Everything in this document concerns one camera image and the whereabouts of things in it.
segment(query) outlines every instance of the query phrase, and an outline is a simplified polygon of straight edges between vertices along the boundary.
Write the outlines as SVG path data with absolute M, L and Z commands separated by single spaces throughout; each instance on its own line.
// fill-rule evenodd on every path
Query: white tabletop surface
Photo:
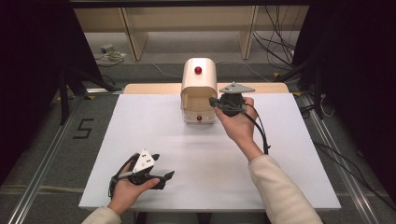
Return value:
M 252 94 L 267 135 L 270 156 L 300 187 L 314 208 L 339 209 L 293 96 Z M 262 146 L 260 133 L 255 140 Z M 221 123 L 186 124 L 179 94 L 124 94 L 115 107 L 105 139 L 79 206 L 107 205 L 108 183 L 129 157 L 143 149 L 160 154 L 151 171 L 175 171 L 164 190 L 144 192 L 136 211 L 262 211 L 262 200 L 248 173 L 248 161 Z

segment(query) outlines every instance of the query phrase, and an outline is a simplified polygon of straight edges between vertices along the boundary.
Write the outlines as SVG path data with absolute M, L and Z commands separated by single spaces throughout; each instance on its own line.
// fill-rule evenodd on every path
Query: beige sleeve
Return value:
M 248 165 L 271 223 L 322 223 L 315 209 L 277 162 L 262 155 Z
M 121 217 L 108 207 L 93 211 L 82 224 L 121 224 Z

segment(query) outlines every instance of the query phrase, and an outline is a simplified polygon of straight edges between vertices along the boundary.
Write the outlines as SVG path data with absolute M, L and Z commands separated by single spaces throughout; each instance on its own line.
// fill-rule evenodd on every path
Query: red button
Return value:
M 202 73 L 202 68 L 200 66 L 195 67 L 194 72 L 195 74 L 200 75 Z

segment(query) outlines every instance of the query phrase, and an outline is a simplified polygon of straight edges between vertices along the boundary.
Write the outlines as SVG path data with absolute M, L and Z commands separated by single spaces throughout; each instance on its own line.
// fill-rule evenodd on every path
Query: left hand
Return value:
M 121 173 L 128 172 L 131 163 L 132 162 L 129 162 Z M 107 207 L 121 216 L 126 210 L 134 205 L 140 194 L 148 189 L 153 188 L 159 182 L 159 178 L 154 178 L 146 181 L 142 185 L 134 185 L 128 180 L 128 178 L 121 179 L 116 184 L 113 198 Z

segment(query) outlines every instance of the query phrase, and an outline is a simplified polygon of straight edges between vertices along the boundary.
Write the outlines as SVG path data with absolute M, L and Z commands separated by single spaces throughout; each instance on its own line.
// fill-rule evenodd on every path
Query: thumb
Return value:
M 145 183 L 139 185 L 139 190 L 141 190 L 141 192 L 144 192 L 144 191 L 156 186 L 158 183 L 160 183 L 159 178 L 150 179 L 150 180 L 146 181 Z
M 226 115 L 218 108 L 215 108 L 216 116 L 218 116 L 219 120 L 223 120 Z

